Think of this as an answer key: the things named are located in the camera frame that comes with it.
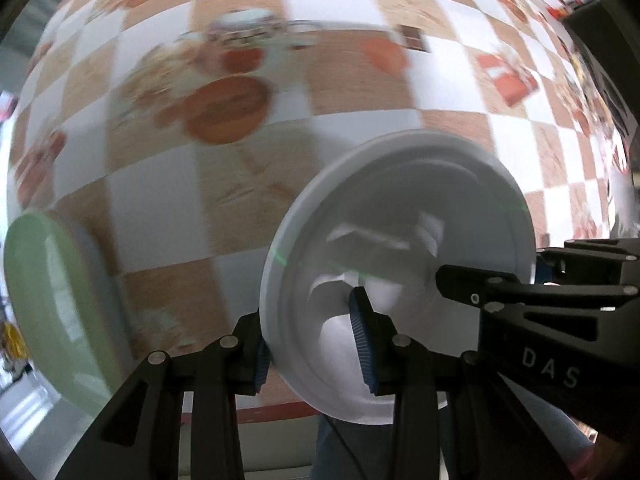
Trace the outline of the green rectangular plate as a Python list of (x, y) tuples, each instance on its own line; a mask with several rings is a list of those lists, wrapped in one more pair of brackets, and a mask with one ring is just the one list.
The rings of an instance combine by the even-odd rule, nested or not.
[(94, 417), (134, 368), (114, 278), (98, 243), (54, 212), (9, 226), (3, 267), (32, 362), (67, 402)]

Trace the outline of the checkered patterned tablecloth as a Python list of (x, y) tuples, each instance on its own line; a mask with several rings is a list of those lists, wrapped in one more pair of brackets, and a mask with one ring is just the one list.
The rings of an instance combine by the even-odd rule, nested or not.
[(6, 232), (50, 211), (90, 233), (134, 367), (258, 310), (296, 198), (386, 134), (496, 155), (535, 248), (620, 236), (638, 124), (575, 18), (556, 0), (61, 0), (2, 129)]

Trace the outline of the white round plate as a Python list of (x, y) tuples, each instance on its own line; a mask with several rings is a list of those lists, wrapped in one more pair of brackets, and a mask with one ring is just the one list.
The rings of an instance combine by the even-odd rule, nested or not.
[(379, 136), (315, 176), (285, 214), (259, 292), (262, 336), (285, 383), (316, 411), (387, 425), (391, 396), (362, 378), (348, 297), (427, 349), (477, 346), (477, 310), (444, 298), (440, 266), (534, 278), (532, 218), (514, 177), (478, 144), (435, 130)]

